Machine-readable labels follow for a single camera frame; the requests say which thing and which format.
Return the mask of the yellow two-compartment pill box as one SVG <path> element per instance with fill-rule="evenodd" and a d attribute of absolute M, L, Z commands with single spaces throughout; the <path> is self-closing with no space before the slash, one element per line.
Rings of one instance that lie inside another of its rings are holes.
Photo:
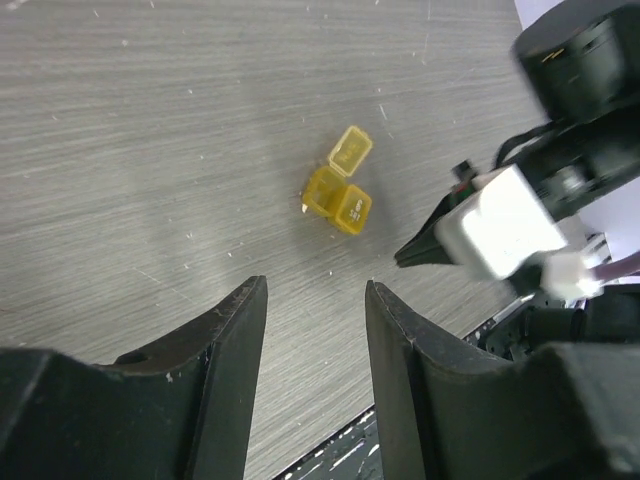
<path fill-rule="evenodd" d="M 325 218 L 347 235 L 359 235 L 372 207 L 371 197 L 351 182 L 373 148 L 370 136 L 356 125 L 346 128 L 309 178 L 301 194 L 301 210 Z"/>

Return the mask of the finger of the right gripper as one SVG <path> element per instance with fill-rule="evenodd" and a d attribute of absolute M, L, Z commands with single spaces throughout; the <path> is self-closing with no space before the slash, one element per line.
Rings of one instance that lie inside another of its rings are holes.
<path fill-rule="evenodd" d="M 394 260 L 399 268 L 456 264 L 435 236 L 437 222 L 450 211 L 451 200 L 444 197 L 416 235 L 395 253 Z"/>

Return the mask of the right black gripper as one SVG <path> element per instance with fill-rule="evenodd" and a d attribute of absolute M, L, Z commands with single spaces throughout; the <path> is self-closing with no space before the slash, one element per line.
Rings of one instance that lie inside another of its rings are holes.
<path fill-rule="evenodd" d="M 639 177 L 639 116 L 607 114 L 548 132 L 498 164 L 516 166 L 560 221 Z"/>

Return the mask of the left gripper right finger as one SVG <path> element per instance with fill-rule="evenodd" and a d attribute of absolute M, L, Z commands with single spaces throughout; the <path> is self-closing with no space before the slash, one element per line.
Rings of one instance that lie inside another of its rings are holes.
<path fill-rule="evenodd" d="M 525 317 L 531 354 L 507 360 L 365 289 L 383 475 L 388 479 L 635 479 L 639 291 Z"/>

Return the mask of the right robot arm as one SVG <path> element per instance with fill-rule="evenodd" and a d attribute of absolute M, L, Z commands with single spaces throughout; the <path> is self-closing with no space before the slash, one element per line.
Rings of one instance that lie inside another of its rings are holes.
<path fill-rule="evenodd" d="M 547 121 L 506 140 L 551 218 L 563 220 L 639 175 L 639 4 L 563 1 L 512 52 Z"/>

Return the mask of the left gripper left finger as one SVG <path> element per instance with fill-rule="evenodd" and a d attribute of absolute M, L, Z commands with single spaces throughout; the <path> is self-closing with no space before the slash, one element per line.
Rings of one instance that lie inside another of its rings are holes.
<path fill-rule="evenodd" d="M 120 356 L 1 352 L 5 479 L 240 479 L 268 302 L 246 279 L 218 305 Z"/>

